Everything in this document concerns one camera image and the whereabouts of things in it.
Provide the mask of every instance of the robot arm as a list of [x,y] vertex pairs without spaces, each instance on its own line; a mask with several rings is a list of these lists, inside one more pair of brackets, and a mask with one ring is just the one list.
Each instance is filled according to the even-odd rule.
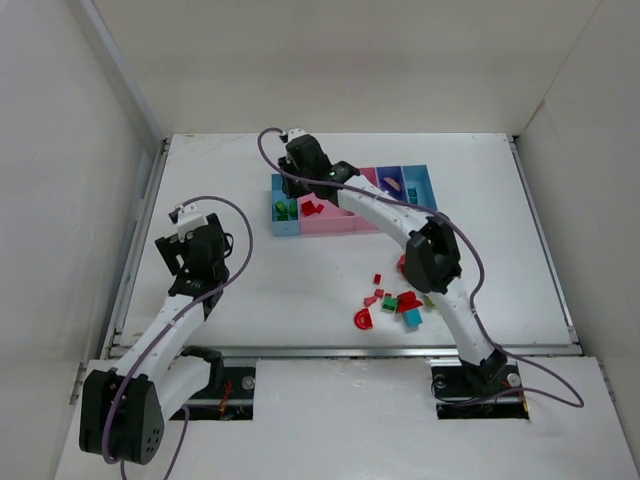
[[227,281],[224,259],[232,237],[223,232],[215,214],[203,217],[191,204],[172,218],[177,233],[156,240],[156,246],[175,281],[154,322],[108,371],[94,370],[82,396],[80,448],[100,454],[107,411],[117,388],[141,353],[171,324],[138,366],[117,411],[109,434],[109,452],[118,460],[148,463],[156,454],[171,416],[196,392],[220,385],[223,365],[219,352],[183,345],[200,327],[222,292],[194,306],[178,320],[176,315],[196,298]]
[[[283,176],[283,190],[297,198],[314,193],[318,198],[361,215],[393,238],[405,250],[405,276],[417,290],[428,293],[438,308],[458,348],[467,378],[478,390],[489,384],[506,364],[506,357],[482,334],[462,283],[460,252],[454,232],[437,217],[427,217],[413,208],[390,205],[377,198],[392,199],[346,162],[331,164],[318,141],[303,130],[281,136],[286,157],[278,166],[286,173],[310,180],[335,183],[336,187],[305,184]],[[340,188],[349,185],[374,198]]]

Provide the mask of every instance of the screw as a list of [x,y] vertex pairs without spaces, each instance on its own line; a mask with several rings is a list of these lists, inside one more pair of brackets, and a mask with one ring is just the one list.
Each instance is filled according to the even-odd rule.
[[522,380],[520,380],[520,375],[517,373],[510,373],[507,375],[507,383],[512,387],[519,387],[522,385]]
[[253,390],[256,386],[256,379],[251,375],[247,375],[242,379],[242,388],[245,390]]
[[447,386],[447,382],[445,382],[445,376],[441,373],[437,374],[433,377],[433,386],[437,389],[442,389]]

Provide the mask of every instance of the green block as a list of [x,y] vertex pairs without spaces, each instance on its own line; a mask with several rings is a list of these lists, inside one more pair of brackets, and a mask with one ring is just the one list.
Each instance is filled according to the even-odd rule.
[[291,202],[289,202],[289,216],[291,218],[298,218],[298,201],[297,200],[291,200]]
[[276,213],[278,215],[287,215],[287,206],[284,202],[276,202],[274,207],[276,207]]
[[382,301],[382,309],[389,310],[390,312],[395,312],[396,308],[398,308],[398,299],[393,297],[384,297]]

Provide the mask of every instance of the blue cube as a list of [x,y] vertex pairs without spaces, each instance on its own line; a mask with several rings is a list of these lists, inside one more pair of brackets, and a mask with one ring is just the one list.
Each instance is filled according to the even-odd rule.
[[404,312],[402,318],[408,328],[417,328],[422,323],[422,317],[417,308]]

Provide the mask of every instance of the white wall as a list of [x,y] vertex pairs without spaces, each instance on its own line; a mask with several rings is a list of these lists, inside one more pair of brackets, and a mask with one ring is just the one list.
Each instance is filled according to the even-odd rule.
[[598,3],[96,0],[171,133],[521,133]]
[[640,2],[604,0],[518,141],[585,350],[640,462]]
[[0,476],[53,472],[141,143],[64,0],[0,1]]

